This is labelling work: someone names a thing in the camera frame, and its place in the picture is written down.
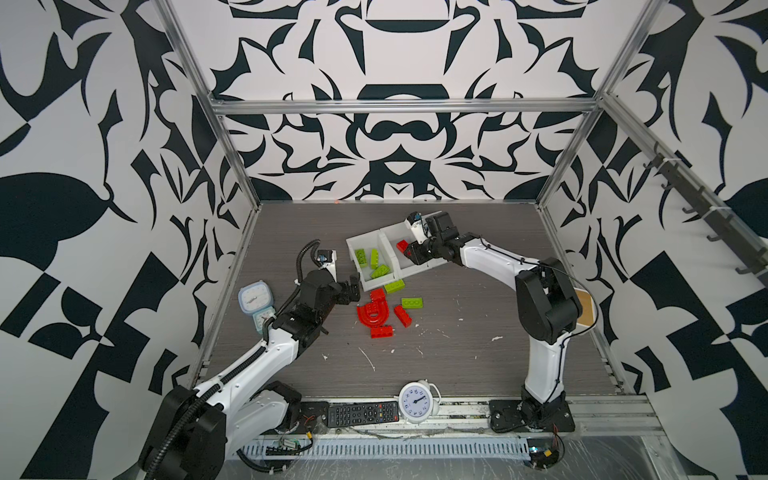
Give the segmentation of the red arch lego piece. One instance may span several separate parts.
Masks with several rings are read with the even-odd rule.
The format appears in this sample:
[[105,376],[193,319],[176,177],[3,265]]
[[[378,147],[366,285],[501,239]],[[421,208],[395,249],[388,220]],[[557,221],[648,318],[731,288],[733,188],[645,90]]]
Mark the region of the red arch lego piece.
[[389,307],[385,300],[372,301],[357,307],[358,321],[368,328],[379,328],[389,318]]

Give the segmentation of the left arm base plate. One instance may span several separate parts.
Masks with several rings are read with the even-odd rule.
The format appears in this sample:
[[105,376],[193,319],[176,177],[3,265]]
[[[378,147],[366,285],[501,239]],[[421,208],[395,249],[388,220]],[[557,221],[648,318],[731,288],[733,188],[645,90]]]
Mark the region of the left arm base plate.
[[291,404],[282,424],[274,429],[278,434],[305,434],[318,427],[325,428],[330,404],[324,401],[302,401]]

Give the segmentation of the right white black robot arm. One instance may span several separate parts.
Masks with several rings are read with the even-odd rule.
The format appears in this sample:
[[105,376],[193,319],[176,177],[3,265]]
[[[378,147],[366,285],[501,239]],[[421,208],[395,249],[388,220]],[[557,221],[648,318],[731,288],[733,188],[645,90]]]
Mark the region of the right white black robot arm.
[[426,215],[413,212],[406,222],[415,240],[404,255],[412,263],[443,259],[484,273],[513,290],[518,318],[530,340],[524,398],[538,408],[559,401],[564,392],[567,346],[583,313],[562,263],[556,258],[527,259],[480,235],[461,233],[443,211]]

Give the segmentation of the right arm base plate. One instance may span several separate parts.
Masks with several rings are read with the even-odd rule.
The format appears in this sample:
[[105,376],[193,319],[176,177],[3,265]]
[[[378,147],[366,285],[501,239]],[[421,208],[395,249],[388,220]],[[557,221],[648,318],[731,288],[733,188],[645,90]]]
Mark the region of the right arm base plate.
[[495,433],[572,433],[576,430],[564,395],[544,404],[533,397],[525,397],[520,400],[491,400],[488,406],[490,428]]

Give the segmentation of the green lego brick cluster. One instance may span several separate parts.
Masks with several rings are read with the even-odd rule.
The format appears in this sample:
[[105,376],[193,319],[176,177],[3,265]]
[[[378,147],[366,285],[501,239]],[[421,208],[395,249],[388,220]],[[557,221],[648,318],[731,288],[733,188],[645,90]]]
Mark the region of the green lego brick cluster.
[[390,268],[386,264],[381,264],[377,266],[372,272],[371,272],[371,279],[377,279],[386,275],[389,275],[391,273]]

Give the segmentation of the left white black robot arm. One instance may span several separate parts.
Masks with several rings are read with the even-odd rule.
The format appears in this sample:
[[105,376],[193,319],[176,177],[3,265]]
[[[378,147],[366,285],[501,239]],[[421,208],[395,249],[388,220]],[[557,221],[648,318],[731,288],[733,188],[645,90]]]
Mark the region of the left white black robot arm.
[[328,268],[307,273],[254,347],[209,380],[163,398],[138,460],[146,478],[214,479],[258,435],[291,429],[301,396],[275,375],[324,333],[335,306],[360,297],[357,274],[339,281]]

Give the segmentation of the lone green lego brick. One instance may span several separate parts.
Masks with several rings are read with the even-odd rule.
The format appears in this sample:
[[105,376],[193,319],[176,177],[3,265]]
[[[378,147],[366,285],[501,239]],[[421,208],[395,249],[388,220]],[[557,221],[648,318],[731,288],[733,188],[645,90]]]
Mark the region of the lone green lego brick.
[[355,249],[355,261],[360,269],[369,268],[368,252],[365,249]]

